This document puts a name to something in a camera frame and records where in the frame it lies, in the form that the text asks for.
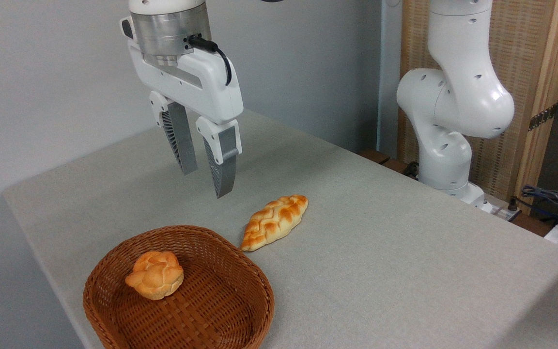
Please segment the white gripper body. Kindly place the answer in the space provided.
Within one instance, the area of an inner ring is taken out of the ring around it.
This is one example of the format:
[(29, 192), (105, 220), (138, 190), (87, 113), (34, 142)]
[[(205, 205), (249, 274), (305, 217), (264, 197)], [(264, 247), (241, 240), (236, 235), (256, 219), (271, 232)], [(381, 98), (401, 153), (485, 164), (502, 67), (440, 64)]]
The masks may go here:
[(211, 41), (206, 16), (129, 16), (120, 26), (148, 88), (217, 125), (241, 115), (235, 68)]

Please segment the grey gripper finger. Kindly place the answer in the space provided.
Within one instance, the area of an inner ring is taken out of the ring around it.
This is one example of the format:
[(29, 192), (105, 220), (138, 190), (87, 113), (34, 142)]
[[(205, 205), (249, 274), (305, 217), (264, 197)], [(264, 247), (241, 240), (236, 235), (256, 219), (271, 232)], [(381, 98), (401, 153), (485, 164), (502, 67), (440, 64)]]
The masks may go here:
[(156, 91), (149, 95), (153, 115), (162, 127), (180, 169), (187, 175), (197, 170), (197, 160), (184, 106), (168, 99)]
[(223, 197), (233, 189), (237, 155), (242, 153), (238, 121), (217, 125), (201, 116), (196, 127), (204, 140), (216, 197)]

